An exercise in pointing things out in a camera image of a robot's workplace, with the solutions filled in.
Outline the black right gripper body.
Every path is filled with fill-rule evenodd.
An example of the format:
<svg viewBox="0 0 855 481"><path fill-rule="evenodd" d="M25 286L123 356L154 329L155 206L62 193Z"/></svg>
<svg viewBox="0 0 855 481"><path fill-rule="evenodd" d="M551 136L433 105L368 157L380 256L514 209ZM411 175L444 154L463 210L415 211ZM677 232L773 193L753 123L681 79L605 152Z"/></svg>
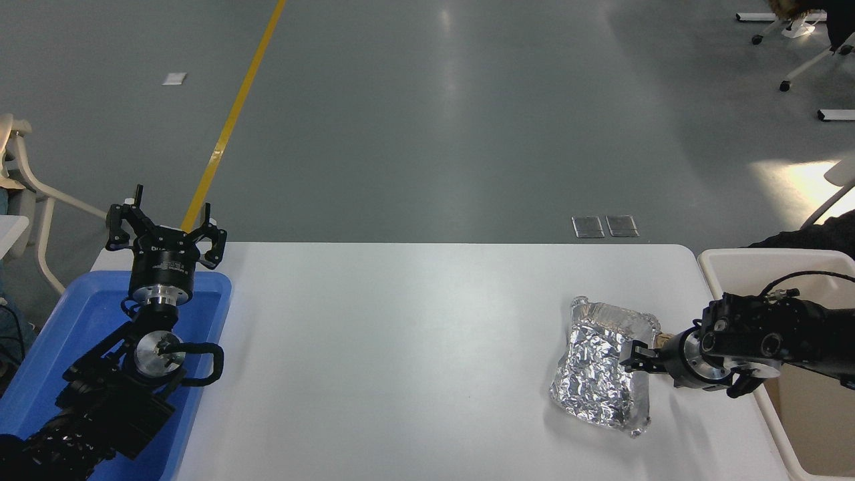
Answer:
<svg viewBox="0 0 855 481"><path fill-rule="evenodd" d="M669 338L663 344L663 365L672 380L674 380L673 386L677 387L677 389L681 389L681 387L702 389L702 387L705 387L705 381L690 366L686 354L687 342L690 336L696 334L696 332L696 327L687 329L680 334L673 335L672 338Z"/></svg>

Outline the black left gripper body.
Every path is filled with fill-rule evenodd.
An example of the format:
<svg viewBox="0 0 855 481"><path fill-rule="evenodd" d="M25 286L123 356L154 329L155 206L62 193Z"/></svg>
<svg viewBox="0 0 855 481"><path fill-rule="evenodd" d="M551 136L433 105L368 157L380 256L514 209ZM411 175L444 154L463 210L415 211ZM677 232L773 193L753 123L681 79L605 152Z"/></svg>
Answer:
<svg viewBox="0 0 855 481"><path fill-rule="evenodd" d="M140 290L153 285L192 290L196 262L200 259L198 247L183 234L144 234L132 243L134 261L130 289Z"/></svg>

